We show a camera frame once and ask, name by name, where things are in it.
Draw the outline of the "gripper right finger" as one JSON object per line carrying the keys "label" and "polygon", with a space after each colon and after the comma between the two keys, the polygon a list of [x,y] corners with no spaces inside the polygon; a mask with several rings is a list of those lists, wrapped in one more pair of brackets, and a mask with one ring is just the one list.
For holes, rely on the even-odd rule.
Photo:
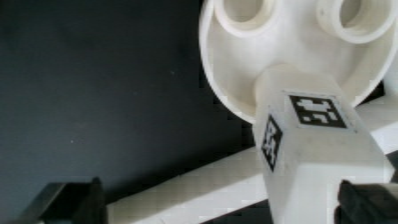
{"label": "gripper right finger", "polygon": [[333,224],[398,224],[398,183],[340,181]]}

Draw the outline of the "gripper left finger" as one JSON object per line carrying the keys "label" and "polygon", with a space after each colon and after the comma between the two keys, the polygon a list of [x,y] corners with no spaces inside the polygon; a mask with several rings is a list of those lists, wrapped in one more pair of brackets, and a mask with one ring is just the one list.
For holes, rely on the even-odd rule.
{"label": "gripper left finger", "polygon": [[106,224],[101,180],[53,182],[10,224]]}

